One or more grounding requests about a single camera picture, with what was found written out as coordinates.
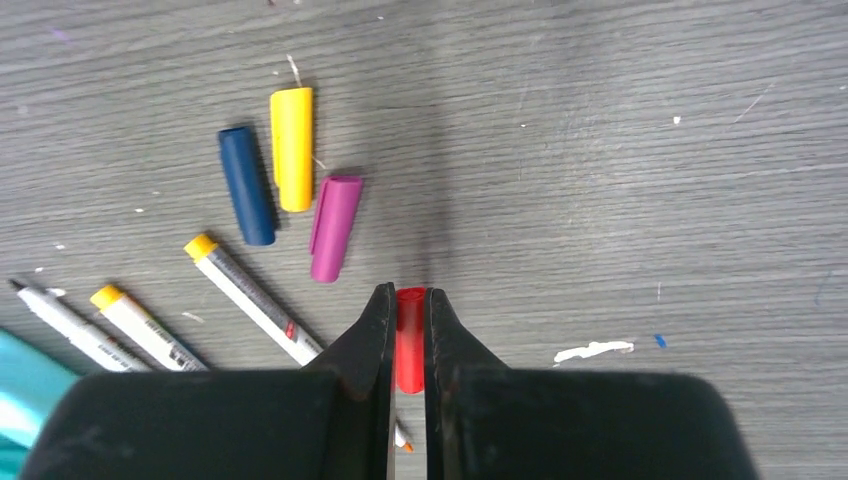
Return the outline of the teal cloth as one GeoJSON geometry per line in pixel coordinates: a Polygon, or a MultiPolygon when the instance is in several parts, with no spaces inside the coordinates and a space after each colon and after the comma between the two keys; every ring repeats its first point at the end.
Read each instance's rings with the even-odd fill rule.
{"type": "Polygon", "coordinates": [[[1,332],[1,477],[15,479],[47,418],[79,376],[1,332]]]}

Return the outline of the magenta pen cap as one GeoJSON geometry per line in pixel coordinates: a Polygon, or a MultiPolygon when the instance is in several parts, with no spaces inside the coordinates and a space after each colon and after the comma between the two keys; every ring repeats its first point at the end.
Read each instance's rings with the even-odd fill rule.
{"type": "Polygon", "coordinates": [[[340,275],[362,189],[360,176],[332,175],[320,184],[309,242],[316,282],[333,283],[340,275]]]}

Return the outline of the blue pen cap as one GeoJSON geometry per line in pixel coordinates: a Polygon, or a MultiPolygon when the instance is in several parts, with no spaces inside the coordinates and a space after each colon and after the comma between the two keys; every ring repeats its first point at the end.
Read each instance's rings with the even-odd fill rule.
{"type": "Polygon", "coordinates": [[[217,133],[219,155],[234,214],[249,246],[275,242],[275,222],[254,133],[241,126],[217,133]]]}

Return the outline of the yellow pen cap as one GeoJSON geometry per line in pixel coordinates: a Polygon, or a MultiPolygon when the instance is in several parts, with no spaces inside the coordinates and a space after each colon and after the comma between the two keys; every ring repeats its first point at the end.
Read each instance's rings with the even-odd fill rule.
{"type": "Polygon", "coordinates": [[[313,199],[313,89],[278,90],[270,96],[269,109],[280,207],[290,213],[307,211],[313,199]]]}

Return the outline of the orange-tipped white pen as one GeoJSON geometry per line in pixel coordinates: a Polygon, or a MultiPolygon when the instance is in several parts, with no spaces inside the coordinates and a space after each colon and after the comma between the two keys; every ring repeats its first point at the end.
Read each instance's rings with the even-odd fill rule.
{"type": "Polygon", "coordinates": [[[208,367],[169,333],[147,310],[114,285],[105,285],[90,302],[121,332],[162,367],[171,371],[207,371],[208,367]]]}

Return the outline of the yellow-tipped white pen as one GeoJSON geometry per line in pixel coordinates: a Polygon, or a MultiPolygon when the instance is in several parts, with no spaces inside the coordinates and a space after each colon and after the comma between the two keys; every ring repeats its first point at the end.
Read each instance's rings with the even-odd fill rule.
{"type": "Polygon", "coordinates": [[[298,365],[308,365],[323,352],[319,342],[207,234],[197,235],[183,250],[195,267],[298,365]]]}

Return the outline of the red pen cap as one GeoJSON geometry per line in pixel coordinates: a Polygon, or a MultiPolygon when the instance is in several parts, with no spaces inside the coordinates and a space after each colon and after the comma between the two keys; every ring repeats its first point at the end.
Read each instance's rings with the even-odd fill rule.
{"type": "Polygon", "coordinates": [[[397,291],[396,385],[406,394],[424,390],[424,299],[426,288],[397,291]]]}

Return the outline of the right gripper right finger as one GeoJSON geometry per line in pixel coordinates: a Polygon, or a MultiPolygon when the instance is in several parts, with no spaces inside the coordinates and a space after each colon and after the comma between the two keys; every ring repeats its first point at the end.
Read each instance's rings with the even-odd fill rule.
{"type": "Polygon", "coordinates": [[[507,366],[446,293],[423,306],[431,479],[755,479],[718,391],[690,375],[507,366]]]}

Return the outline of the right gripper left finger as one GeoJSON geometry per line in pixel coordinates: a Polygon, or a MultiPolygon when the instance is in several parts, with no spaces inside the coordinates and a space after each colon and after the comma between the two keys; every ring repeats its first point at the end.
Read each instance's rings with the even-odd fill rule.
{"type": "Polygon", "coordinates": [[[378,285],[307,366],[87,376],[24,479],[391,479],[397,302],[378,285]]]}

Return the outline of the black-tipped white pen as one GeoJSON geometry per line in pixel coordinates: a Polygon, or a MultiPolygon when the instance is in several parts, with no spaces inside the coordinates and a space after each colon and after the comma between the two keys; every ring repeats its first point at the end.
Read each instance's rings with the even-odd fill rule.
{"type": "Polygon", "coordinates": [[[145,362],[127,352],[98,326],[83,319],[57,298],[14,279],[9,279],[8,283],[32,313],[102,368],[118,373],[151,370],[145,362]]]}

